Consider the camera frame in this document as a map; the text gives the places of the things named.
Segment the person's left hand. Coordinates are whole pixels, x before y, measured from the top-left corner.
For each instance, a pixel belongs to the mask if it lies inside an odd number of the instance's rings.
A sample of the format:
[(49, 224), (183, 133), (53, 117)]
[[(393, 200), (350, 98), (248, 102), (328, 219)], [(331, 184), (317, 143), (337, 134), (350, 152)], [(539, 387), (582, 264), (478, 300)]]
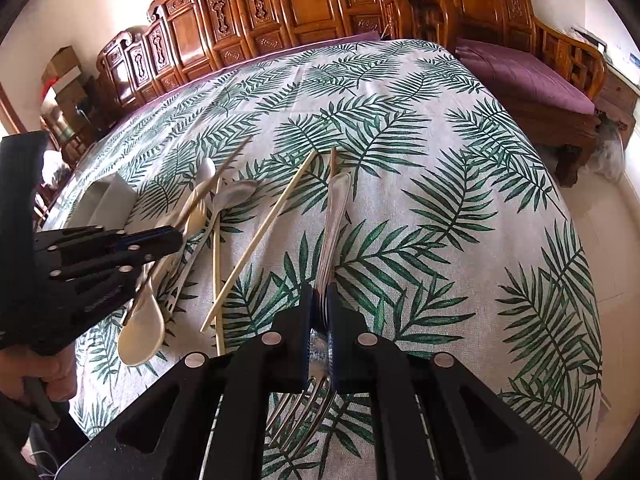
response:
[(25, 346), (1, 350), (1, 392), (12, 400), (26, 402), (25, 377), (43, 380), (46, 395), (53, 402), (73, 399), (77, 392), (75, 345), (70, 344), (55, 356), (40, 356)]

